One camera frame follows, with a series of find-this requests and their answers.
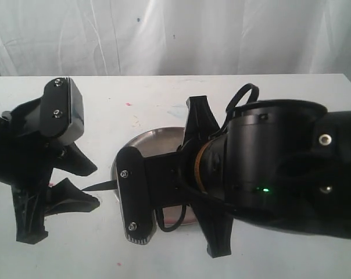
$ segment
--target metal bowl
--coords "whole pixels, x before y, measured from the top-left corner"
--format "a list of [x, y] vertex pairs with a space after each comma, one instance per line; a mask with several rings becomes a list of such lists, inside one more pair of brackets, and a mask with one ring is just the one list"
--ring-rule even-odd
[[[174, 152], [182, 144], [184, 135], [183, 127], [165, 127], [150, 130], [133, 138], [125, 146], [134, 146], [138, 148], [143, 157], [161, 155]], [[113, 161], [111, 169], [112, 180], [117, 179], [116, 158]], [[118, 190], [114, 190], [116, 197], [119, 199]], [[181, 206], [173, 206], [164, 209], [164, 223], [174, 224], [180, 217]], [[190, 207], [187, 207], [186, 216], [182, 224], [192, 224], [196, 222], [196, 217]]]

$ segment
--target white fabric backdrop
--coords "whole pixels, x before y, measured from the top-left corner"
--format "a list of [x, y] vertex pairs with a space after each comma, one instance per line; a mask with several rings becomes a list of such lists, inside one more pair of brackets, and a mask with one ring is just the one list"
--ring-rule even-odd
[[345, 73], [351, 0], [1, 0], [0, 75]]

